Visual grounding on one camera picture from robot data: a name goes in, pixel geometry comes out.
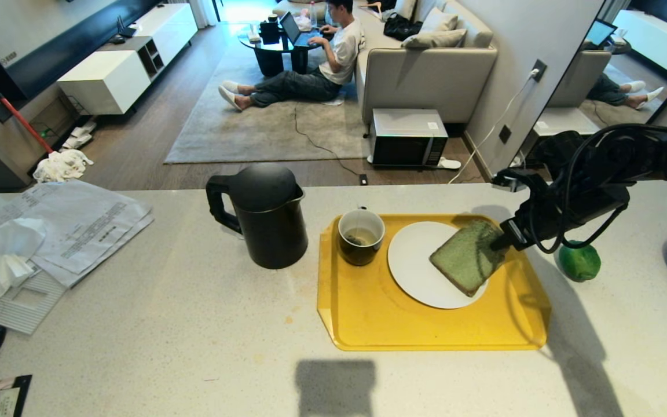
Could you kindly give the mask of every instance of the curtain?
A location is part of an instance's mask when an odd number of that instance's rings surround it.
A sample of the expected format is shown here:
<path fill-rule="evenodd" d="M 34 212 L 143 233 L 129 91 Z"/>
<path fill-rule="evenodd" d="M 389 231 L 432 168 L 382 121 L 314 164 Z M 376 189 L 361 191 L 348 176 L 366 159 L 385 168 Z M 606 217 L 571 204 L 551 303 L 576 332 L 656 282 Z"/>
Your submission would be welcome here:
<path fill-rule="evenodd" d="M 625 10 L 631 2 L 632 0 L 606 0 L 599 12 L 599 19 L 607 23 L 614 23 L 619 11 Z"/>
<path fill-rule="evenodd" d="M 210 4 L 210 0 L 167 0 L 167 3 L 189 3 L 199 29 L 218 24 L 215 9 Z"/>

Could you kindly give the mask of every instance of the slice of bread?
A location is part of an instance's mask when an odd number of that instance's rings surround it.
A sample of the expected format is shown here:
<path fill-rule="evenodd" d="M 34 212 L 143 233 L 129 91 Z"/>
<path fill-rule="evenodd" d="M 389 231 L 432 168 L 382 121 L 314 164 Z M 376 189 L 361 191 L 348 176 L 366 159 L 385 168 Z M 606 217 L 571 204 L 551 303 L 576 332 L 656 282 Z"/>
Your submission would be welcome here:
<path fill-rule="evenodd" d="M 471 222 L 431 254 L 429 261 L 455 287 L 471 297 L 503 263 L 504 252 L 490 248 L 490 243 L 501 234 L 501 230 L 489 222 Z"/>

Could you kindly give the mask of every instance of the mirror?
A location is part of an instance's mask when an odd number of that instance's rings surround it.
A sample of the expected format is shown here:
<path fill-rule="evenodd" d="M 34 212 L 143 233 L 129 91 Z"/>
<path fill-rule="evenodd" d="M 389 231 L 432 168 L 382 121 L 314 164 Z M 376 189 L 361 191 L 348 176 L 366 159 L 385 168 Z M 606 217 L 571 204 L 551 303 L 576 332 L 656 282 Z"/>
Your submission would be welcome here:
<path fill-rule="evenodd" d="M 667 0 L 606 0 L 514 164 L 543 137 L 654 124 L 667 100 Z"/>

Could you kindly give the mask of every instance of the red broom handle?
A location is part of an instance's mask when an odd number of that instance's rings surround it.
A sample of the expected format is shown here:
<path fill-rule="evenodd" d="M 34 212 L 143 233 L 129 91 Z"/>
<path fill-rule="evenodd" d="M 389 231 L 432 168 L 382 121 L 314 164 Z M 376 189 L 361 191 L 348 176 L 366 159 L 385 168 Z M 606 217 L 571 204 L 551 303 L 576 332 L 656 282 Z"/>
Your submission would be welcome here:
<path fill-rule="evenodd" d="M 35 129 L 33 129 L 32 126 L 30 126 L 29 122 L 27 122 L 24 119 L 24 117 L 22 117 L 19 111 L 17 111 L 17 109 L 15 109 L 14 106 L 12 106 L 12 103 L 9 103 L 9 100 L 7 100 L 7 98 L 5 98 L 1 92 L 0 92 L 0 102 L 2 102 L 2 104 L 5 105 L 5 107 L 7 108 L 7 110 L 9 110 L 19 120 L 22 126 L 24 126 L 24 128 L 27 129 L 27 131 L 29 131 L 33 137 L 35 137 L 35 140 L 37 140 L 38 143 L 40 143 L 40 146 L 45 148 L 45 151 L 47 151 L 47 153 L 53 152 L 53 150 L 50 148 L 50 145 L 48 145 L 48 143 L 45 142 L 45 140 L 43 140 L 43 138 L 38 134 L 38 132 L 36 132 Z"/>

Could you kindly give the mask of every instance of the white t-shirt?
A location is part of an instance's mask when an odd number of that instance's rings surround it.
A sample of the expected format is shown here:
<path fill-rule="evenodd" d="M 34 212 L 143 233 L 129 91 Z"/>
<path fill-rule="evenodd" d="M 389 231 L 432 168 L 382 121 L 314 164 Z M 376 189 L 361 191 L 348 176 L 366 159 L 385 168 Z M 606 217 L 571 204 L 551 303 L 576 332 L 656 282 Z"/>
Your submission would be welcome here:
<path fill-rule="evenodd" d="M 354 19 L 347 27 L 340 28 L 329 42 L 333 57 L 342 68 L 338 73 L 331 71 L 331 65 L 326 59 L 318 66 L 324 77 L 339 85 L 344 85 L 351 80 L 354 65 L 357 63 L 357 54 L 363 47 L 365 37 L 362 34 L 362 26 L 358 19 Z"/>

